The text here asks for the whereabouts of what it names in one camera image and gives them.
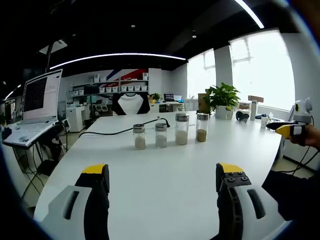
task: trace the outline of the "laptop screen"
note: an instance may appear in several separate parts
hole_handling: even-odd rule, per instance
[[[56,118],[62,69],[37,76],[25,83],[23,120]]]

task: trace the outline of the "black ceiling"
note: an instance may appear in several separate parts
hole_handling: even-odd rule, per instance
[[[271,0],[246,2],[266,29],[297,31],[289,15]],[[192,4],[172,0],[29,0],[18,9],[14,4],[6,9],[10,12],[6,19],[10,24],[3,31],[6,37],[2,51],[6,59],[3,81],[7,85],[0,82],[1,98],[18,84],[43,72],[47,58],[39,50],[60,39],[67,47],[52,53],[50,67],[77,58],[126,52],[189,59],[259,30],[233,0],[198,0]],[[192,38],[193,29],[197,38]],[[125,68],[173,70],[184,63],[161,57],[100,57],[65,65],[63,75]]]

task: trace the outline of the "floor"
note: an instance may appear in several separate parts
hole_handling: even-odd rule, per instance
[[[69,149],[77,141],[77,139],[79,138],[79,135],[84,131],[85,130],[82,130],[81,132],[68,133],[68,148]],[[66,143],[66,136],[60,137],[60,140],[63,144],[65,144]],[[282,158],[274,163],[274,165],[272,166],[272,170],[274,170],[274,171],[290,171],[290,170],[296,169],[296,167],[297,167],[296,164]],[[299,169],[298,171],[296,171],[294,175],[299,178],[310,178],[313,176],[313,173],[302,168],[302,169]],[[43,182],[44,185],[46,184],[46,182],[49,178],[48,176],[43,175],[43,174],[42,175],[37,174],[36,176],[41,179],[41,181]],[[36,189],[41,193],[43,186],[37,177],[33,178],[32,183],[34,184]],[[39,193],[37,192],[37,190],[35,189],[34,186],[32,184],[29,185],[28,189],[25,192],[23,199],[26,199],[26,198],[33,199],[33,202],[36,203],[39,199]],[[33,211],[34,211],[34,207],[29,208],[30,214],[32,214]]]

